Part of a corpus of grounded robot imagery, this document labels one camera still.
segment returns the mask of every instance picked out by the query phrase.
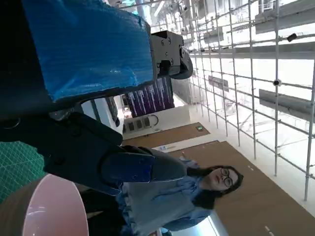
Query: green cutting mat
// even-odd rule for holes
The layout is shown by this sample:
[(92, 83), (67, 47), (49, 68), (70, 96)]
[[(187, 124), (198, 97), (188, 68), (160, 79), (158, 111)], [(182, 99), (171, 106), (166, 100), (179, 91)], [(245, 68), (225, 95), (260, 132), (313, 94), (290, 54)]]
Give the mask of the green cutting mat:
[(44, 160), (21, 142), (0, 142), (0, 203), (12, 192), (45, 175)]

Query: blue bubble wrap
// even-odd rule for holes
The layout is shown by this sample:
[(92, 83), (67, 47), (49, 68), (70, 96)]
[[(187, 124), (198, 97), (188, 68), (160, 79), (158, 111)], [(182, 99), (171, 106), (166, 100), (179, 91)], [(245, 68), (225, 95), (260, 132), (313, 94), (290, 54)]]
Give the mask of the blue bubble wrap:
[(98, 0), (23, 0), (53, 101), (151, 81), (144, 20)]

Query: pink bowl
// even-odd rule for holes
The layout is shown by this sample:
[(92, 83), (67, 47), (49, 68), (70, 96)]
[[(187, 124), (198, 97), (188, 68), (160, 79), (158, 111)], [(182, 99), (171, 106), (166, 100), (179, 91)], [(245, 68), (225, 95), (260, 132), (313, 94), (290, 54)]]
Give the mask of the pink bowl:
[(84, 205), (74, 183), (53, 175), (32, 182), (0, 205), (3, 236), (88, 236)]

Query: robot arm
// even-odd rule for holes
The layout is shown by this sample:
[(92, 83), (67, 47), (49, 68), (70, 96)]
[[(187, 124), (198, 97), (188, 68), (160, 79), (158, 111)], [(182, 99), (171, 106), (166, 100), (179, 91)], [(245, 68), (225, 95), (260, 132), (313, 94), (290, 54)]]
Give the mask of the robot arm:
[(123, 182), (170, 181), (186, 175), (180, 160), (156, 150), (122, 147), (121, 134), (85, 114), (74, 112), (62, 121), (34, 116), (17, 122), (2, 123), (1, 141), (37, 148), (45, 172), (109, 195), (119, 194)]
[[(2, 1), (0, 17), (7, 62), (0, 65), (0, 142), (29, 144), (43, 155), (44, 171), (110, 195), (123, 182), (186, 174), (179, 160), (122, 147), (119, 133), (71, 109), (160, 77), (189, 78), (180, 35), (151, 34), (142, 18), (96, 0)], [(49, 116), (60, 110), (67, 110), (62, 120)]]

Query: woman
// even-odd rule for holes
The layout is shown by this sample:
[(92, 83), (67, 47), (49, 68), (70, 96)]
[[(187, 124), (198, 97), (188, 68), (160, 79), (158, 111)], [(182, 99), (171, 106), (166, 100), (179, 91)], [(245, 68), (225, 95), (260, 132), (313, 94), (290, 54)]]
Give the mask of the woman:
[(236, 190), (243, 176), (231, 166), (201, 169), (180, 159), (187, 176), (170, 182), (124, 183), (112, 197), (93, 190), (81, 194), (90, 236), (147, 236), (160, 227), (178, 231), (197, 225), (211, 214), (215, 199)]

